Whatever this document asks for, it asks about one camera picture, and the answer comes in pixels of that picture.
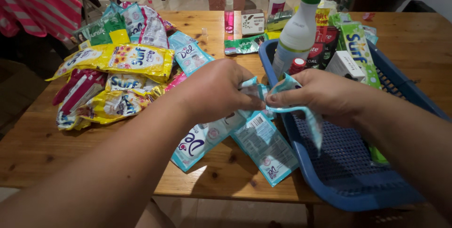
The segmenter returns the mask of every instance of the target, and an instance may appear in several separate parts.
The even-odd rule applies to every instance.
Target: blue plastic basket
[[[376,46],[370,42],[368,44],[385,91],[449,120]],[[259,48],[259,56],[271,87],[278,82],[271,65],[277,45],[278,40],[274,39],[264,42]],[[366,144],[354,129],[325,122],[322,151],[317,157],[306,122],[291,114],[282,114],[282,118],[306,183],[321,199],[334,207],[346,211],[364,211],[425,201],[391,168],[371,165]]]

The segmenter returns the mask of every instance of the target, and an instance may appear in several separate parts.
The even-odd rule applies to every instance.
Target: pink liquid
[[[226,33],[234,33],[234,11],[225,11],[225,31]]]

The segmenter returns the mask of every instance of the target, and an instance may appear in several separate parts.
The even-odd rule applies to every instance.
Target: red bottle cap
[[[294,58],[289,68],[289,75],[301,72],[305,69],[306,62],[302,58]]]

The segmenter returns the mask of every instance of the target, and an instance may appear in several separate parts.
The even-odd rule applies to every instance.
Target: wooden table
[[[363,13],[351,13],[360,20]],[[199,40],[215,58],[224,58],[223,12],[161,12],[182,32]],[[234,38],[240,38],[240,12]],[[378,12],[373,22],[377,46],[419,88],[452,117],[452,25],[437,13]],[[207,28],[208,37],[201,35]],[[257,54],[230,57],[266,83]],[[80,132],[60,132],[51,100],[63,79],[50,83],[0,142],[0,186],[24,188],[91,150],[126,121],[94,124]],[[252,160],[229,137],[210,150],[187,174],[172,162],[155,190],[156,195],[318,204],[322,201],[306,185],[299,170],[272,188]]]

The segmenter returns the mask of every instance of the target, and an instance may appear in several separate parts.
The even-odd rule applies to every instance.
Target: hand
[[[381,90],[319,69],[306,69],[291,76],[302,88],[268,95],[267,104],[272,107],[308,106],[325,120],[342,127],[352,127],[353,118],[369,106],[370,101],[384,94]]]
[[[239,83],[253,77],[235,61],[218,59],[199,68],[161,98],[181,100],[196,124],[212,122],[236,110],[265,109],[265,103],[258,97],[237,90]]]

